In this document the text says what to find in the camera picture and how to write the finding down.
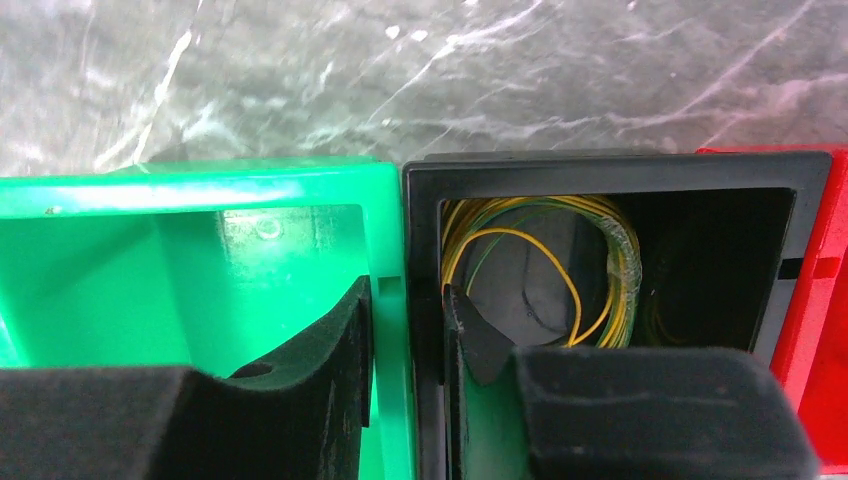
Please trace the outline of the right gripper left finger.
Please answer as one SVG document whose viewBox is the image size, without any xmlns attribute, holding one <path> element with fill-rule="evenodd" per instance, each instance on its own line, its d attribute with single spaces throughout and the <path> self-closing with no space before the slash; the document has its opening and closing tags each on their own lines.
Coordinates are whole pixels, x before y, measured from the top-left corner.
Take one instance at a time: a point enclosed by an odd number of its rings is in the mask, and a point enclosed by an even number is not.
<svg viewBox="0 0 848 480">
<path fill-rule="evenodd" d="M 5 479 L 355 479 L 371 286 L 227 378 L 187 366 L 5 369 Z"/>
</svg>

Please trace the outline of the green plastic bin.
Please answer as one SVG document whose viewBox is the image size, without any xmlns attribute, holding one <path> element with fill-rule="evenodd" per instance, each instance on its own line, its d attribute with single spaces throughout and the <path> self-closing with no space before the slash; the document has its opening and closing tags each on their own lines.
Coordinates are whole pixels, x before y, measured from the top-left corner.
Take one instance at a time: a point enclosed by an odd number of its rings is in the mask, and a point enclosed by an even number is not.
<svg viewBox="0 0 848 480">
<path fill-rule="evenodd" d="M 371 158 L 147 164 L 1 183 L 1 373 L 227 378 L 371 286 L 355 479 L 422 479 L 398 171 Z"/>
</svg>

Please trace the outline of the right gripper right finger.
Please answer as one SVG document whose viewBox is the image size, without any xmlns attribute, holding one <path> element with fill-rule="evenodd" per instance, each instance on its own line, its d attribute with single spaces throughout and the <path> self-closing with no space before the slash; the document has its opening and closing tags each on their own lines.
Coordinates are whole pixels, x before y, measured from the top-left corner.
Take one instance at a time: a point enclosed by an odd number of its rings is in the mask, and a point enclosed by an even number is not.
<svg viewBox="0 0 848 480">
<path fill-rule="evenodd" d="M 518 347 L 443 291 L 450 479 L 814 479 L 781 386 L 726 348 Z"/>
</svg>

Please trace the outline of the black plastic bin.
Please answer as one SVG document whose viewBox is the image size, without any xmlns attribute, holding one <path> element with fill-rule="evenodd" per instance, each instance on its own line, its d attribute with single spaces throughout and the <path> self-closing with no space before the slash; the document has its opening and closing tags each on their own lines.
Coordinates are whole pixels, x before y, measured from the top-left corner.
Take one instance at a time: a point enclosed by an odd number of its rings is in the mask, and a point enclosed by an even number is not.
<svg viewBox="0 0 848 480">
<path fill-rule="evenodd" d="M 417 473 L 447 475 L 440 294 L 440 207 L 460 198 L 786 188 L 795 193 L 783 254 L 800 260 L 832 166 L 824 151 L 593 155 L 490 152 L 431 155 L 403 171 L 406 282 L 418 416 Z M 796 283 L 780 283 L 788 303 Z"/>
</svg>

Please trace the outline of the red plastic bin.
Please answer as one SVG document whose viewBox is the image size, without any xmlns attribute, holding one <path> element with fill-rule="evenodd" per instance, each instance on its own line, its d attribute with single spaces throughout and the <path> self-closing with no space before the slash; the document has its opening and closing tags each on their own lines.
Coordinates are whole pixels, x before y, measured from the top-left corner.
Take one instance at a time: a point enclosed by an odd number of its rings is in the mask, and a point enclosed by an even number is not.
<svg viewBox="0 0 848 480">
<path fill-rule="evenodd" d="M 699 154 L 824 151 L 832 166 L 772 372 L 796 408 L 821 472 L 847 476 L 847 146 L 701 147 Z"/>
</svg>

